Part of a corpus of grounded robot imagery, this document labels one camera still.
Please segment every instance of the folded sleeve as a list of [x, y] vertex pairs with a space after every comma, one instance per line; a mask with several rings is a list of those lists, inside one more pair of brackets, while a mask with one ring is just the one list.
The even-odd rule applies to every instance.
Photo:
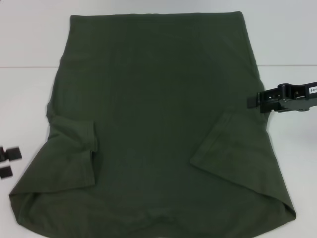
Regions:
[[268, 133], [267, 117], [247, 109], [227, 109], [209, 131], [190, 163], [206, 172], [284, 203], [296, 213]]
[[92, 155], [96, 151], [93, 121], [54, 116], [48, 141], [9, 195], [18, 223], [36, 194], [93, 186]]

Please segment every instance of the white table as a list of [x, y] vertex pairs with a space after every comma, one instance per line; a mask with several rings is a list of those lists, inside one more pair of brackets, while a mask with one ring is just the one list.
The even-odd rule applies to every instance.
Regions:
[[[316, 8], [314, 0], [1, 0], [0, 143], [20, 146], [23, 159], [10, 163], [14, 177], [0, 181], [0, 237], [42, 237], [17, 225], [8, 194], [47, 138], [46, 104], [70, 15], [240, 10], [269, 89], [317, 81]], [[317, 107], [270, 116], [271, 142], [298, 217], [261, 238], [317, 237], [316, 118]]]

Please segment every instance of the fabric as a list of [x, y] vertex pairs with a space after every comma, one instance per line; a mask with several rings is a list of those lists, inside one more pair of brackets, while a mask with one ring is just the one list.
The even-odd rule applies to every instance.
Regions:
[[50, 238], [251, 238], [295, 219], [243, 15], [72, 16], [50, 134], [10, 194]]

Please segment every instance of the garment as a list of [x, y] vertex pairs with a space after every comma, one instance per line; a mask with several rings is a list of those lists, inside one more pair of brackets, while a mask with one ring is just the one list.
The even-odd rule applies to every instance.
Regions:
[[10, 194], [50, 238], [251, 238], [295, 219], [241, 12], [71, 16], [50, 134]]

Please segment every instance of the label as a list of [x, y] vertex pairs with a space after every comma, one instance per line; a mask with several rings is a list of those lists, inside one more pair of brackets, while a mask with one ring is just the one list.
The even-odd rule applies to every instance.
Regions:
[[311, 93], [317, 93], [317, 86], [309, 88], [309, 94]]

